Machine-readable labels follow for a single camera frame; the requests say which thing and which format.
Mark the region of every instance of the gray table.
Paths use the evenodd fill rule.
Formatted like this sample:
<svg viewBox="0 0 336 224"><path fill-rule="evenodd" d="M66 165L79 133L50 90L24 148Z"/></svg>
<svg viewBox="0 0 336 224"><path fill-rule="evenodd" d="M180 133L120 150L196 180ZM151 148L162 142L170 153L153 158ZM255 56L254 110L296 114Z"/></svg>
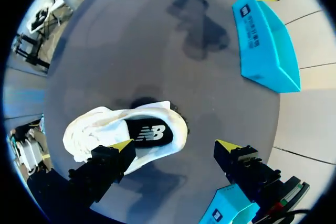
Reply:
<svg viewBox="0 0 336 224"><path fill-rule="evenodd" d="M240 76L231 5L236 0L85 0L51 63L47 142L55 170L79 167L62 137L98 107L169 100L188 120L177 154L112 185L92 209L127 223L197 223L217 188L228 185L213 159L219 138L252 145L268 160L279 95Z"/></svg>

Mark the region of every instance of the new balance logo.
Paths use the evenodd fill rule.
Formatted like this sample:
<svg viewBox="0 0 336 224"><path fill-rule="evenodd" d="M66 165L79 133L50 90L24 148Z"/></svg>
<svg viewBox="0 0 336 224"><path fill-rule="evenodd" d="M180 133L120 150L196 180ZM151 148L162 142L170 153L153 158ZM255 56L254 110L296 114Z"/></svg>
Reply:
<svg viewBox="0 0 336 224"><path fill-rule="evenodd" d="M164 125L154 125L150 129L148 126L142 127L142 130L136 141L145 140L159 140L163 137L163 132L166 129Z"/></svg>

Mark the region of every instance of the floor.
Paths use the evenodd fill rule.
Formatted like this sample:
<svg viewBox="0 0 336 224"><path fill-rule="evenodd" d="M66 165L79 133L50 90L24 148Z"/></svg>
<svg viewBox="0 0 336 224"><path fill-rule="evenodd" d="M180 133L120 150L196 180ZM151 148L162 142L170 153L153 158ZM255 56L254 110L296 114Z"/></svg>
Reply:
<svg viewBox="0 0 336 224"><path fill-rule="evenodd" d="M47 63L51 63L52 56L54 54L55 48L57 46L57 42L59 38L61 37L64 29L66 28L67 24L69 23L69 20L72 16L72 10L69 9L67 6L63 6L62 8L56 10L54 12L55 16L60 19L60 25L54 20L50 20L49 25L49 37L48 39L43 43L41 46L41 49L39 51L39 58ZM42 71L46 71L47 69L41 66L39 67ZM37 128L34 129L35 133L35 139L38 141L43 149L41 152L43 156L47 156L49 154L48 146L47 146L47 139L45 134L43 134L41 131L39 131ZM47 168L50 170L53 167L53 164L51 163L51 159L46 158L44 159L44 163L47 166ZM29 175L27 172L27 168L25 165L20 165L19 170L23 176L24 181L27 181Z"/></svg>

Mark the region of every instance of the black insole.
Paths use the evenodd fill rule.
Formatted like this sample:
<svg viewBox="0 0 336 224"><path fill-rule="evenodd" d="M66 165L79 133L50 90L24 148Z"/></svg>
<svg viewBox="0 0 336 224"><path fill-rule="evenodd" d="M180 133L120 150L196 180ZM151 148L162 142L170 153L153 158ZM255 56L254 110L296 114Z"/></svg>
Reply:
<svg viewBox="0 0 336 224"><path fill-rule="evenodd" d="M173 132L161 119L125 120L135 148L162 146L173 141Z"/></svg>

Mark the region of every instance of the metal stand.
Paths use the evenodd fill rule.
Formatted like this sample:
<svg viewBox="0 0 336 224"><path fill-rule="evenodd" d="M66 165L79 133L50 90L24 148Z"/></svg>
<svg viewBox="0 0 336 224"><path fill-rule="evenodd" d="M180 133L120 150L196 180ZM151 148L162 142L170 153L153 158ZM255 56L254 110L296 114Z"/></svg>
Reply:
<svg viewBox="0 0 336 224"><path fill-rule="evenodd" d="M16 34L17 38L17 42L14 46L14 52L16 52L17 54L23 56L26 58L26 61L32 65L40 65L43 66L45 68L49 68L50 64L42 61L41 59L38 58L38 52L42 46L42 41L38 41L38 40L34 40L32 38L29 38L28 36L24 35L24 34ZM26 51L22 50L20 48L22 41L26 41L30 44L32 44L33 46L33 50L31 53L27 53Z"/></svg>

